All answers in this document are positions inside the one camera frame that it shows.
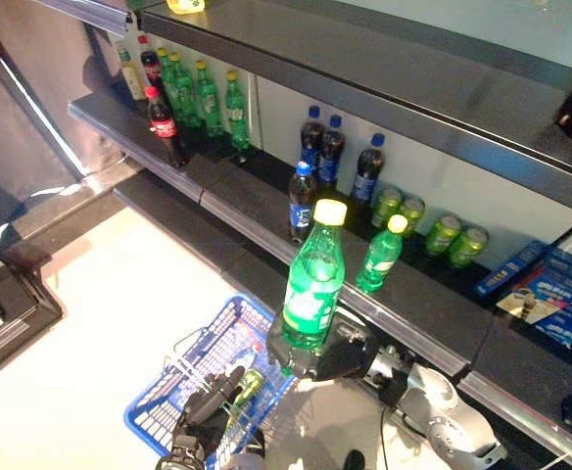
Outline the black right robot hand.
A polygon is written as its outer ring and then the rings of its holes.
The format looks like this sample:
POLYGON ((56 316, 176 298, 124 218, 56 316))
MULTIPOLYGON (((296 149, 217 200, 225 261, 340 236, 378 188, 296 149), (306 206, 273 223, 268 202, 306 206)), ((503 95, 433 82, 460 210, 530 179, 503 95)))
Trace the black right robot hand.
POLYGON ((334 315, 325 342, 311 351, 291 345, 282 333, 283 321, 276 317, 265 338, 269 362, 278 363, 285 375, 313 382, 362 378, 379 350, 374 332, 342 310, 334 315))

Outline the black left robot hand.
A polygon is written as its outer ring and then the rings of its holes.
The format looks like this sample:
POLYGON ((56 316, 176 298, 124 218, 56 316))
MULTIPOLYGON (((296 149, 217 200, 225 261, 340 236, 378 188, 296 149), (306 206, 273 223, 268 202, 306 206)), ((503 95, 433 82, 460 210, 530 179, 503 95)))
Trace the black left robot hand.
POLYGON ((209 374, 207 384, 189 397, 173 431, 169 458, 175 465, 199 469, 216 451, 245 372, 237 366, 229 373, 209 374))

